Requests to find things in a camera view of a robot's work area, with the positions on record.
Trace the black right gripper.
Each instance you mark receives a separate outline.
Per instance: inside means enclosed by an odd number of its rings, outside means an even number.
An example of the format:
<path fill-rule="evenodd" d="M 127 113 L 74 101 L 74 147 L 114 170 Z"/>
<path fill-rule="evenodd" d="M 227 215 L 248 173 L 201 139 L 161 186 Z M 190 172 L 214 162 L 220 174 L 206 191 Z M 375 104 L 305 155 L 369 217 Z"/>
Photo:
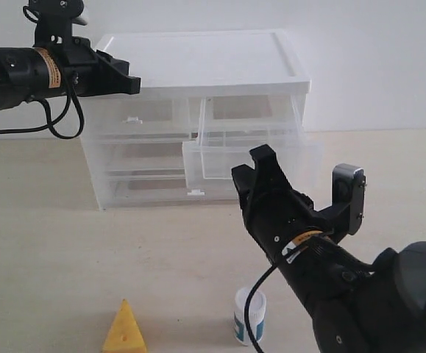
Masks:
<path fill-rule="evenodd" d="M 232 168 L 232 181 L 244 226 L 267 257 L 284 257 L 314 235 L 333 236 L 334 227 L 314 210 L 313 202 L 292 191 L 271 146 L 263 144 L 250 155 L 255 168 Z"/>

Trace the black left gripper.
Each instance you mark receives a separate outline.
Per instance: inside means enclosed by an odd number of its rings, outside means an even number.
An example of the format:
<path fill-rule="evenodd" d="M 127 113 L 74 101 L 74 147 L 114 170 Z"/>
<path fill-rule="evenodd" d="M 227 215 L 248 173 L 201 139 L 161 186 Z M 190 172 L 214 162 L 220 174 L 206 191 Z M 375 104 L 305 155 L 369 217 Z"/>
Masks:
<path fill-rule="evenodd" d="M 50 52 L 79 96 L 136 95 L 141 91 L 141 78 L 128 75 L 129 62 L 93 49 L 88 38 L 66 38 L 51 44 Z M 111 73 L 110 66 L 117 71 Z"/>

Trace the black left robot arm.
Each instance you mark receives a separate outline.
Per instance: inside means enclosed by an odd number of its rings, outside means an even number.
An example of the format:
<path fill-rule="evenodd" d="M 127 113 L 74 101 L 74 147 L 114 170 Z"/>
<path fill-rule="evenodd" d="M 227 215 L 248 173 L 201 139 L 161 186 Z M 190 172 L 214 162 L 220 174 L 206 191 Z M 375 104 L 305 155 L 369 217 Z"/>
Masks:
<path fill-rule="evenodd" d="M 0 111 L 30 99 L 63 96 L 70 85 L 80 97 L 135 95 L 141 78 L 130 63 L 94 50 L 87 38 L 26 48 L 0 47 Z"/>

